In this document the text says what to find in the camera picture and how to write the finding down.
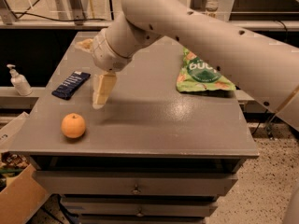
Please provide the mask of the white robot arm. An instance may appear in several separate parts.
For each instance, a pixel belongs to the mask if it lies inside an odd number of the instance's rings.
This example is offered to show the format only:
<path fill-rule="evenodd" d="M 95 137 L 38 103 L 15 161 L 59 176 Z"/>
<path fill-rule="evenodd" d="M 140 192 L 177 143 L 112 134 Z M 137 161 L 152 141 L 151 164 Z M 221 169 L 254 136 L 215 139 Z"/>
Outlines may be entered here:
<path fill-rule="evenodd" d="M 167 36 L 299 129 L 299 48 L 196 12 L 179 0 L 121 0 L 121 7 L 116 20 L 83 42 L 104 71 L 93 85 L 95 109 L 105 105 L 116 74 L 134 54 Z"/>

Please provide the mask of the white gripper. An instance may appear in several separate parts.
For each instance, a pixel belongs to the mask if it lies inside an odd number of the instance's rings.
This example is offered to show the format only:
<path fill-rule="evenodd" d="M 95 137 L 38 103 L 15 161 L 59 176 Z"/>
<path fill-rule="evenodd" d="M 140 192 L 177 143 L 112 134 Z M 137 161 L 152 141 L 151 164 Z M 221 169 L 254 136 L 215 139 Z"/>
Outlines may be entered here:
<path fill-rule="evenodd" d="M 104 72 L 93 79 L 93 108 L 102 108 L 112 93 L 117 81 L 114 72 L 120 72 L 132 60 L 117 54 L 108 44 L 106 29 L 102 29 L 93 39 L 88 38 L 75 44 L 76 49 L 92 53 L 94 64 Z"/>

